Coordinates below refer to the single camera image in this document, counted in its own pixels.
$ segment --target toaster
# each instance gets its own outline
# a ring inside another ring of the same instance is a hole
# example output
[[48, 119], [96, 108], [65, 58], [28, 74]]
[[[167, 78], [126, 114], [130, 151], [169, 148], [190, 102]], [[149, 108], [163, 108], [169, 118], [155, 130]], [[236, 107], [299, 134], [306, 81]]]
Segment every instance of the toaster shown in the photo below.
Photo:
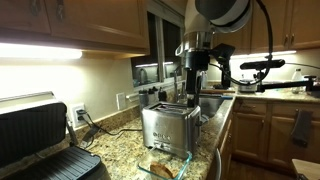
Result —
[[158, 102], [142, 109], [143, 143], [166, 152], [194, 153], [200, 141], [200, 107]]

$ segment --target under-cabinet light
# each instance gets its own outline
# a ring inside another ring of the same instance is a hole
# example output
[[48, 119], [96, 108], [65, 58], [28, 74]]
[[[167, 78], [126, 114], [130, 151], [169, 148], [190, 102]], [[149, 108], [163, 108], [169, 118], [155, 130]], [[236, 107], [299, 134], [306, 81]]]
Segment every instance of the under-cabinet light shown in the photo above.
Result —
[[[173, 62], [165, 62], [163, 64], [168, 65], [168, 64], [173, 64]], [[151, 66], [158, 66], [158, 63], [136, 65], [136, 67], [151, 67]]]
[[[273, 52], [272, 55], [287, 55], [287, 54], [294, 54], [297, 51], [279, 51], [279, 52]], [[245, 58], [256, 58], [256, 57], [266, 57], [269, 53], [255, 53], [255, 54], [243, 54], [243, 55], [235, 55], [231, 56], [231, 59], [245, 59]]]
[[79, 49], [0, 43], [0, 57], [33, 59], [79, 59]]

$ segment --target power cord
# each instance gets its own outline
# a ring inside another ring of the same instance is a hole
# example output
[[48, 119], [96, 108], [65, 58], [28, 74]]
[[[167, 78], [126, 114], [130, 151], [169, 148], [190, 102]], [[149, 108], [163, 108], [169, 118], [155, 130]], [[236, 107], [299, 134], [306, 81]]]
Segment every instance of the power cord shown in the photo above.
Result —
[[77, 114], [79, 116], [78, 119], [85, 121], [88, 124], [88, 126], [90, 127], [90, 130], [85, 134], [85, 136], [82, 138], [82, 141], [80, 143], [80, 147], [82, 147], [84, 149], [88, 148], [93, 143], [94, 135], [96, 133], [98, 133], [99, 131], [102, 131], [102, 132], [104, 132], [106, 134], [109, 134], [111, 136], [116, 136], [116, 135], [120, 134], [123, 131], [142, 131], [142, 129], [121, 129], [117, 133], [110, 133], [109, 131], [103, 129], [102, 127], [100, 127], [96, 123], [94, 123], [87, 111], [78, 110]]

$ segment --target wall socket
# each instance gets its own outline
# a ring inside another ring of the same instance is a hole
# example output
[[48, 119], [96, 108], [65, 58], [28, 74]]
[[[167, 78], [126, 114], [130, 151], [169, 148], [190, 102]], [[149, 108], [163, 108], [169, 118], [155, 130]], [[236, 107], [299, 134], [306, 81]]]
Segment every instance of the wall socket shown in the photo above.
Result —
[[126, 96], [124, 93], [116, 94], [118, 110], [126, 108]]
[[86, 124], [85, 121], [78, 120], [78, 114], [77, 114], [78, 110], [85, 110], [84, 103], [70, 105], [71, 121], [72, 121], [73, 128], [77, 128], [79, 126], [82, 126], [83, 124]]

